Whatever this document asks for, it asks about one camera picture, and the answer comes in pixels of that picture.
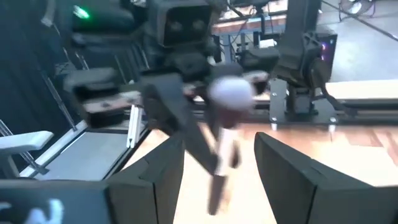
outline workbench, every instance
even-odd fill
[[[336,98],[398,98],[398,80],[328,83]],[[268,94],[257,97],[269,99]],[[202,125],[211,146],[215,140]],[[254,157],[254,135],[268,135],[296,148],[340,172],[374,186],[398,185],[398,127],[338,126],[331,134],[318,127],[280,128],[270,124],[242,124],[239,138],[242,164],[232,171],[220,212],[207,214],[211,176],[185,153],[184,173],[178,197],[175,224],[275,224],[267,195],[261,184]],[[133,155],[129,164],[146,155],[167,136],[153,131]]]
[[[265,15],[268,15],[270,12],[284,12],[287,10],[287,0],[280,0],[280,1],[273,1],[270,2],[268,6],[264,6],[263,11]],[[244,8],[237,8],[239,12],[242,12],[244,15],[250,15],[252,7],[244,7]],[[236,15],[232,11],[226,12],[220,20],[223,19],[232,19],[237,18]],[[280,34],[285,30],[285,19],[286,15],[279,15],[279,16],[266,16],[265,17],[265,34]],[[222,46],[225,52],[225,62],[229,63],[234,61],[234,53],[233,43],[231,39],[236,40],[240,35],[240,43],[242,49],[245,49],[246,45],[246,36],[254,34],[253,42],[257,42],[259,40],[258,32],[261,31],[261,19],[251,18],[247,22],[246,21],[236,21],[236,22],[223,22],[213,26],[213,35],[215,36],[216,44],[220,44],[222,42]]]

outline cable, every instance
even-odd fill
[[[249,22],[249,20],[252,19],[253,16],[256,16],[255,14],[253,14],[253,10],[254,10],[254,9],[255,9],[254,7],[252,7],[252,8],[250,9],[249,15],[252,15],[252,16],[251,16],[250,18],[246,19],[246,20],[243,22],[243,24],[241,25],[241,27],[240,27],[239,30],[238,30],[238,34],[236,34],[236,36],[234,37],[234,39],[233,39],[229,44],[226,44],[226,45],[224,45],[223,43],[220,44],[221,46],[227,47],[227,46],[229,45],[230,47],[232,47],[232,44],[234,44],[234,43],[236,42],[236,40],[238,39],[238,37],[241,35],[241,32],[242,32],[243,28],[246,26],[246,24]]]
[[[398,42],[398,37],[395,36],[394,34],[391,34],[390,32],[387,32],[387,31],[385,31],[385,30],[383,30],[383,29],[380,29],[380,28],[378,28],[378,27],[376,27],[376,26],[374,26],[374,25],[372,25],[372,24],[370,24],[370,23],[368,23],[368,22],[366,22],[366,21],[360,19],[358,16],[353,16],[353,15],[351,15],[351,14],[349,14],[349,13],[343,11],[343,10],[340,10],[338,7],[332,5],[332,4],[330,4],[330,3],[328,3],[328,2],[326,2],[326,1],[324,1],[324,0],[322,0],[322,2],[325,3],[326,5],[332,7],[333,9],[336,9],[336,10],[342,12],[342,13],[345,14],[346,16],[349,16],[349,17],[355,19],[356,21],[358,21],[358,22],[360,22],[360,23],[366,25],[367,27],[371,28],[372,30],[375,30],[375,31],[381,33],[382,35],[385,35],[386,37],[388,37],[388,38],[390,38],[390,39],[392,39],[392,40]]]
[[[269,4],[267,4],[267,9],[268,9],[268,14],[271,12],[270,8],[269,8]],[[273,22],[273,18],[271,16],[269,17],[269,22],[271,23],[271,32],[272,34],[274,34],[274,22]]]

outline green light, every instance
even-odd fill
[[[90,15],[88,14],[88,12],[86,12],[84,9],[80,8],[79,6],[74,6],[73,8],[74,8],[74,10],[73,10],[74,15],[76,15],[80,19],[90,18]]]

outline black bracket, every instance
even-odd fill
[[[315,92],[289,88],[279,79],[269,81],[271,98],[269,119],[275,124],[333,124],[337,122],[334,107],[327,99],[313,100]]]

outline white chair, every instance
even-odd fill
[[[52,137],[53,133],[49,131],[0,137],[0,172],[3,174],[2,178],[15,179],[19,177],[12,155],[41,150]]]

